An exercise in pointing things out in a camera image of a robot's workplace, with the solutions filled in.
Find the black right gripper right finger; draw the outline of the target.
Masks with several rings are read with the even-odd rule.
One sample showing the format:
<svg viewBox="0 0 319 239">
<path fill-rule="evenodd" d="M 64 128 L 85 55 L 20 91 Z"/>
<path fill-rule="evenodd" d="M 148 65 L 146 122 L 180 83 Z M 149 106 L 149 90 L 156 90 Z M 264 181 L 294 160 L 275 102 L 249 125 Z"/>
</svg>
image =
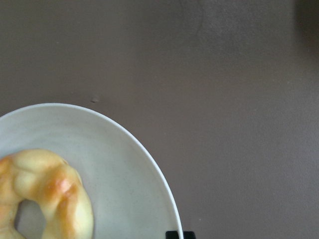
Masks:
<svg viewBox="0 0 319 239">
<path fill-rule="evenodd" d="M 184 239 L 195 239 L 195 233 L 193 231 L 184 231 L 183 238 Z"/>
</svg>

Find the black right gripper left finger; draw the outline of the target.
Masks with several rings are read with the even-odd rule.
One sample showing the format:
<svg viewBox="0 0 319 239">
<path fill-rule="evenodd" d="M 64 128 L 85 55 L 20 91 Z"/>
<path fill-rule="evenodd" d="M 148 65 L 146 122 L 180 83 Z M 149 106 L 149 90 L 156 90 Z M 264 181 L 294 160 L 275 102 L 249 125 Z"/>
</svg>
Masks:
<svg viewBox="0 0 319 239">
<path fill-rule="evenodd" d="M 177 231 L 167 231 L 165 232 L 166 239 L 178 239 L 178 232 Z"/>
</svg>

